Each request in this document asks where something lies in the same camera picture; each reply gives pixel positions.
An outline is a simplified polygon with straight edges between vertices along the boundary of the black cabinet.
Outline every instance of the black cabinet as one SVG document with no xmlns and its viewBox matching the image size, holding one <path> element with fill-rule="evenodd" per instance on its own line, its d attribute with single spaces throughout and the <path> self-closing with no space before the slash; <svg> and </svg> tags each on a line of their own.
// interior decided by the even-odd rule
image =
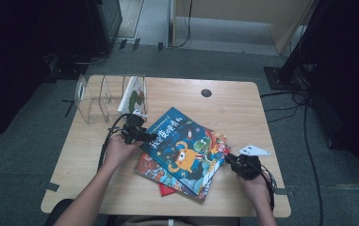
<svg viewBox="0 0 359 226">
<path fill-rule="evenodd" d="M 63 67 L 79 57 L 107 55 L 122 23 L 119 0 L 52 0 L 45 30 Z"/>
<path fill-rule="evenodd" d="M 0 134 L 50 72 L 42 60 L 47 45 L 31 32 L 39 15 L 18 6 L 0 1 Z"/>
</svg>

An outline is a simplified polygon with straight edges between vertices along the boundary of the gray carpet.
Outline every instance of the gray carpet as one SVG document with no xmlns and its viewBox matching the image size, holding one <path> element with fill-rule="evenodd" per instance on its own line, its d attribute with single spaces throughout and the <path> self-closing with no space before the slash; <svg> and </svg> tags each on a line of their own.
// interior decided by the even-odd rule
<svg viewBox="0 0 359 226">
<path fill-rule="evenodd" d="M 270 93 L 263 67 L 281 67 L 283 56 L 260 56 L 198 50 L 132 46 L 113 52 L 101 63 L 90 65 L 87 74 L 146 73 L 147 76 L 250 81 L 260 94 Z M 42 84 L 22 108 L 8 130 L 0 135 L 0 225 L 42 225 L 42 181 L 50 180 L 73 120 L 76 108 L 65 117 L 75 81 L 57 80 Z M 265 109 L 295 103 L 291 95 L 262 99 Z M 306 133 L 316 164 L 323 206 L 324 225 L 359 225 L 359 160 L 348 151 L 327 148 L 324 129 L 312 107 L 306 109 Z M 270 111 L 272 121 L 293 110 Z M 304 106 L 294 117 L 271 122 L 270 133 L 289 192 L 292 214 L 278 218 L 280 225 L 318 225 L 317 184 L 303 136 Z M 103 225 L 100 216 L 97 225 Z M 242 225 L 256 225 L 243 218 Z"/>
</svg>

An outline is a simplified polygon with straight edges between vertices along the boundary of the table surface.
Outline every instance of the table surface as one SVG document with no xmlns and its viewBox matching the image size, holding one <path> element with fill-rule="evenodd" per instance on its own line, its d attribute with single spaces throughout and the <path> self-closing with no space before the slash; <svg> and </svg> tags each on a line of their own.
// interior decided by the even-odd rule
<svg viewBox="0 0 359 226">
<path fill-rule="evenodd" d="M 107 76 L 106 81 L 117 105 L 122 95 L 122 78 Z M 148 128 L 174 106 L 199 124 L 226 134 L 235 155 L 249 144 L 271 152 L 270 156 L 260 157 L 261 164 L 273 173 L 279 188 L 285 187 L 255 83 L 147 77 L 146 86 L 148 120 L 144 127 Z M 202 96 L 203 89 L 211 90 L 212 96 Z M 63 199 L 74 199 L 94 176 L 107 128 L 118 118 L 113 109 L 110 113 L 112 122 L 88 125 L 76 112 L 51 179 L 60 188 L 57 192 L 46 190 L 41 203 L 43 212 L 50 213 Z M 101 214 L 255 216 L 252 203 L 228 164 L 218 169 L 205 202 L 199 203 L 179 193 L 161 197 L 157 183 L 134 172 L 140 154 L 141 150 L 135 151 L 112 177 Z M 290 213 L 287 195 L 275 194 L 274 216 L 286 218 Z"/>
</svg>

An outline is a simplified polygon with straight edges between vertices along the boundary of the colorful book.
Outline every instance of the colorful book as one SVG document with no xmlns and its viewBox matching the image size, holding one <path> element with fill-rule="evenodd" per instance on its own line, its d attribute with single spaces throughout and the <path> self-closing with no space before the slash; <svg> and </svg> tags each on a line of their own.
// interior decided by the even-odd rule
<svg viewBox="0 0 359 226">
<path fill-rule="evenodd" d="M 145 115 L 145 80 L 143 77 L 131 76 L 121 98 L 118 112 L 134 113 L 137 110 Z"/>
<path fill-rule="evenodd" d="M 168 173 L 166 169 L 162 168 L 157 162 L 154 161 L 152 157 L 150 157 L 150 155 L 145 152 L 141 154 L 140 159 L 135 166 L 135 172 L 151 181 L 173 188 L 175 191 L 178 191 L 187 197 L 193 198 L 196 202 L 205 201 L 205 197 L 208 193 L 209 185 L 211 183 L 209 182 L 204 187 L 203 191 L 200 192 L 199 195 L 196 195 L 186 186 L 182 185 L 179 180 Z"/>
<path fill-rule="evenodd" d="M 208 129 L 172 107 L 147 133 L 157 139 L 141 149 L 196 195 L 212 179 L 230 153 L 226 137 Z"/>
</svg>

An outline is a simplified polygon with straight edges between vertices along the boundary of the red book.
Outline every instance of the red book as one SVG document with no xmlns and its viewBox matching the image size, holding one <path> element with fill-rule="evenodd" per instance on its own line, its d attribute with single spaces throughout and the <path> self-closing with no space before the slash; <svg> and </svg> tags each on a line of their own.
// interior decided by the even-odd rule
<svg viewBox="0 0 359 226">
<path fill-rule="evenodd" d="M 199 195 L 194 194 L 186 186 L 182 185 L 179 180 L 176 180 L 174 176 L 169 174 L 167 170 L 159 166 L 159 164 L 155 162 L 154 159 L 147 153 L 141 154 L 141 157 L 135 166 L 135 172 L 151 181 L 157 182 L 159 185 L 162 184 L 166 187 L 179 191 L 179 194 L 191 197 L 196 202 L 204 202 L 206 194 L 209 190 L 210 183 L 206 185 L 203 192 Z"/>
<path fill-rule="evenodd" d="M 166 186 L 162 183 L 158 183 L 158 186 L 159 186 L 159 191 L 161 192 L 161 196 L 171 195 L 176 192 L 176 189 L 173 189 L 172 187 Z"/>
</svg>

